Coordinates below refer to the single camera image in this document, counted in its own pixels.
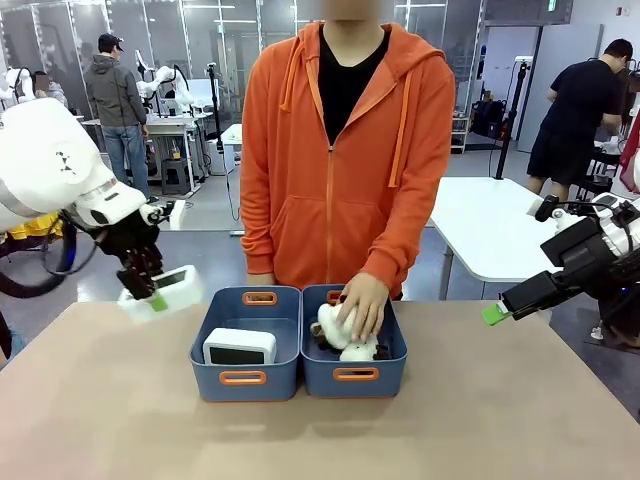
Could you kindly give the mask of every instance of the person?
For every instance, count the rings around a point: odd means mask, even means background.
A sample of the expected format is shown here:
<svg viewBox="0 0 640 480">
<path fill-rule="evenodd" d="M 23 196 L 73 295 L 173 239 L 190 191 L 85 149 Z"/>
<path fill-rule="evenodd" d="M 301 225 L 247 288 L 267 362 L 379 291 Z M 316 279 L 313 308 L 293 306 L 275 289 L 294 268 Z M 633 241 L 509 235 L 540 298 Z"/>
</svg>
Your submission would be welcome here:
<svg viewBox="0 0 640 480">
<path fill-rule="evenodd" d="M 116 178 L 128 185 L 125 152 L 133 173 L 133 185 L 149 194 L 143 136 L 147 137 L 147 114 L 142 106 L 133 73 L 120 64 L 120 39 L 108 33 L 98 39 L 98 54 L 85 74 L 87 95 L 98 113 L 104 142 Z"/>
<path fill-rule="evenodd" d="M 245 98 L 241 213 L 249 285 L 346 284 L 339 321 L 380 330 L 402 294 L 451 149 L 444 54 L 372 0 L 267 48 Z"/>
<path fill-rule="evenodd" d="M 596 130 L 603 125 L 616 135 L 621 124 L 624 85 L 616 74 L 633 57 L 627 40 L 614 40 L 598 60 L 571 65 L 551 84 L 552 103 L 533 145 L 527 174 L 528 188 L 540 194 L 547 179 L 551 194 L 561 202 L 569 187 L 584 178 Z"/>
<path fill-rule="evenodd" d="M 33 82 L 33 94 L 36 98 L 55 98 L 66 108 L 69 108 L 69 102 L 59 83 L 54 82 L 47 72 L 37 70 L 31 74 Z"/>
</svg>

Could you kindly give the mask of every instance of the gray jacket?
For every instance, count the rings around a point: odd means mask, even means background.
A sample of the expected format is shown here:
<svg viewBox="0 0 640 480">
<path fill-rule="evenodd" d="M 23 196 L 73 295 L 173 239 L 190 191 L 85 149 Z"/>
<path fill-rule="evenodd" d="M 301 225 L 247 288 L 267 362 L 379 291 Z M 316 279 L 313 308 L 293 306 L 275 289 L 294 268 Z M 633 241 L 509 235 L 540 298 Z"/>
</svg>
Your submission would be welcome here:
<svg viewBox="0 0 640 480">
<path fill-rule="evenodd" d="M 85 73 L 87 95 L 100 124 L 105 127 L 130 127 L 147 123 L 133 73 L 106 55 L 94 55 Z"/>
</svg>

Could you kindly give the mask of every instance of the white table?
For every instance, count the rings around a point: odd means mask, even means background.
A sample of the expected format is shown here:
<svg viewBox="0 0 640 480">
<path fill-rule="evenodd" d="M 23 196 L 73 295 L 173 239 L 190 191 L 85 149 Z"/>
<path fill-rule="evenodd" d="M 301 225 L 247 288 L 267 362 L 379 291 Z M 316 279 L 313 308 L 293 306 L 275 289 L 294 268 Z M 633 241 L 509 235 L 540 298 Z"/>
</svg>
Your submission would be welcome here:
<svg viewBox="0 0 640 480">
<path fill-rule="evenodd" d="M 187 171 L 189 174 L 189 188 L 190 191 L 185 196 L 189 198 L 193 196 L 201 186 L 196 185 L 193 175 L 193 159 L 191 158 L 191 149 L 189 148 L 188 133 L 193 132 L 196 129 L 196 122 L 200 119 L 206 118 L 212 115 L 211 113 L 199 113 L 193 117 L 189 114 L 181 114 L 173 117 L 159 117 L 157 115 L 147 116 L 147 129 L 149 135 L 155 136 L 169 136 L 169 137 L 182 137 L 184 140 L 185 151 L 187 155 Z M 85 126 L 100 126 L 100 120 L 88 120 L 82 122 Z"/>
<path fill-rule="evenodd" d="M 558 271 L 540 248 L 555 234 L 555 222 L 527 215 L 536 198 L 512 180 L 442 179 L 431 215 L 447 243 L 440 300 L 447 298 L 454 255 L 483 282 L 516 283 Z"/>
</svg>

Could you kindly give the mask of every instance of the blue plastic bin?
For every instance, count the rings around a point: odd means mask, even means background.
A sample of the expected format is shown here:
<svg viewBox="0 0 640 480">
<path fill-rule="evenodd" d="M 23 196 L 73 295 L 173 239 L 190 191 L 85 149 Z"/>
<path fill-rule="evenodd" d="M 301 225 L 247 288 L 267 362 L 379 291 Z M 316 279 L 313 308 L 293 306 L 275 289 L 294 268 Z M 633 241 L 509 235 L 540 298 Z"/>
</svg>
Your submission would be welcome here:
<svg viewBox="0 0 640 480">
<path fill-rule="evenodd" d="M 407 344 L 391 301 L 385 307 L 385 318 L 378 342 L 389 348 L 390 360 L 341 362 L 340 356 L 321 350 L 311 335 L 311 324 L 318 318 L 318 308 L 340 296 L 344 285 L 316 285 L 302 292 L 302 344 L 304 375 L 310 395 L 323 398 L 392 397 L 400 391 Z"/>
<path fill-rule="evenodd" d="M 256 300 L 254 294 L 269 297 Z M 215 328 L 269 332 L 276 337 L 273 365 L 205 365 L 202 345 Z M 300 291 L 290 287 L 238 287 L 216 292 L 189 358 L 208 402 L 288 400 L 296 392 L 300 355 Z"/>
</svg>

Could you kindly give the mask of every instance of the zipper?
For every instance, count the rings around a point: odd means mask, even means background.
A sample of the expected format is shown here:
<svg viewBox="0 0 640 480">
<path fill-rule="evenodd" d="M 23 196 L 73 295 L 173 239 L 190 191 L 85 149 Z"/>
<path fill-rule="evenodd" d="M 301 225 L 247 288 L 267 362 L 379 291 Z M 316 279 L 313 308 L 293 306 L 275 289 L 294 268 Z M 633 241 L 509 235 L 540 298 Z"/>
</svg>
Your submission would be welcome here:
<svg viewBox="0 0 640 480">
<path fill-rule="evenodd" d="M 331 278 L 331 254 L 333 252 L 333 238 L 331 237 L 331 224 L 333 220 L 333 152 L 335 148 L 329 145 L 329 165 L 327 166 L 327 274 L 325 283 L 329 284 Z"/>
</svg>

